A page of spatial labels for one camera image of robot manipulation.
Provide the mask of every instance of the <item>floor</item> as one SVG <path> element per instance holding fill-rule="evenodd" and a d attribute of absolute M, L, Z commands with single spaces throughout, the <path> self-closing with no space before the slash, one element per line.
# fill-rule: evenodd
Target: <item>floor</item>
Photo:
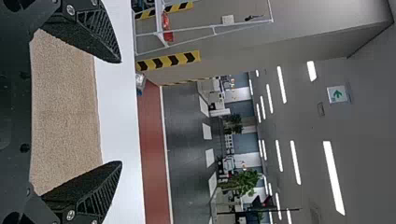
<path fill-rule="evenodd" d="M 37 31 L 31 42 L 31 182 L 41 195 L 102 164 L 93 57 Z"/>
<path fill-rule="evenodd" d="M 150 81 L 137 98 L 147 224 L 170 224 L 160 87 Z"/>
<path fill-rule="evenodd" d="M 395 37 L 393 25 L 348 59 L 315 62 L 318 78 L 312 82 L 306 62 L 281 64 L 285 104 L 276 67 L 266 68 L 266 73 L 261 69 L 259 77 L 250 75 L 254 103 L 263 96 L 266 107 L 259 136 L 266 143 L 268 161 L 263 163 L 268 182 L 281 207 L 303 208 L 291 214 L 293 223 L 396 222 L 390 209 L 396 198 Z M 329 103 L 327 88 L 338 85 L 349 87 L 349 103 Z M 279 169 L 276 140 L 284 172 Z M 290 140 L 295 142 L 301 186 L 296 182 Z M 344 215 L 335 206 L 323 141 L 332 143 Z M 286 213 L 282 220 L 278 214 L 273 217 L 275 223 L 288 223 Z"/>
<path fill-rule="evenodd" d="M 208 180 L 216 164 L 207 168 L 206 151 L 213 148 L 215 158 L 222 155 L 220 120 L 201 112 L 196 83 L 163 87 L 163 104 L 174 223 L 208 223 Z M 204 139 L 203 123 L 210 126 L 211 140 Z"/>

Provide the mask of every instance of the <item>bolt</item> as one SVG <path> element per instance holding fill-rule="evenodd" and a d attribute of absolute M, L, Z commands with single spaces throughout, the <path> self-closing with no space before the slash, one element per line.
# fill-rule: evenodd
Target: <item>bolt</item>
<path fill-rule="evenodd" d="M 67 219 L 67 221 L 71 221 L 71 220 L 73 220 L 73 218 L 74 218 L 75 216 L 76 216 L 75 210 L 70 210 L 70 211 L 67 213 L 66 219 Z"/>
<path fill-rule="evenodd" d="M 72 5 L 67 5 L 66 10 L 70 16 L 76 15 L 76 10 L 74 9 L 74 7 Z"/>
<path fill-rule="evenodd" d="M 30 151 L 30 145 L 29 144 L 22 144 L 20 148 L 21 153 L 27 153 Z"/>

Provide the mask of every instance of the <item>gray floor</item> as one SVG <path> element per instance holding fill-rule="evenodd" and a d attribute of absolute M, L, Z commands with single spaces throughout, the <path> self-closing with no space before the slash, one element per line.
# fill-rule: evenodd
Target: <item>gray floor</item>
<path fill-rule="evenodd" d="M 174 222 L 208 223 L 208 179 L 216 164 L 206 168 L 205 151 L 213 148 L 215 157 L 222 155 L 222 126 L 201 112 L 195 83 L 164 87 L 163 103 Z M 211 126 L 212 140 L 204 140 L 203 123 Z"/>

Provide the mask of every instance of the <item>white wall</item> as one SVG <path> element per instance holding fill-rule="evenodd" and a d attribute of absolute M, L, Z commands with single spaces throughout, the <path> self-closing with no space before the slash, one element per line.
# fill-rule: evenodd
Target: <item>white wall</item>
<path fill-rule="evenodd" d="M 254 188 L 254 195 L 249 197 L 247 194 L 242 197 L 242 202 L 244 203 L 253 203 L 254 199 L 257 196 L 260 196 L 260 201 L 264 202 L 265 200 L 265 188 Z"/>
<path fill-rule="evenodd" d="M 251 99 L 250 87 L 233 89 L 225 92 L 225 104 Z"/>
<path fill-rule="evenodd" d="M 120 183 L 105 223 L 145 221 L 131 2 L 104 0 L 122 56 L 121 64 L 95 59 L 101 148 L 104 162 L 122 161 Z"/>
<path fill-rule="evenodd" d="M 233 155 L 233 157 L 235 158 L 236 168 L 242 168 L 242 162 L 245 163 L 247 168 L 262 166 L 260 152 L 252 152 L 252 153 L 246 153 L 246 154 L 235 154 L 235 155 Z"/>

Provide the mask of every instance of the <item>red floor strip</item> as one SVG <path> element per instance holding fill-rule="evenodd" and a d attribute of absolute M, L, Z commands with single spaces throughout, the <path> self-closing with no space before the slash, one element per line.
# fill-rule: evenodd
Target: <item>red floor strip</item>
<path fill-rule="evenodd" d="M 170 224 L 160 88 L 148 81 L 137 105 L 146 223 Z"/>

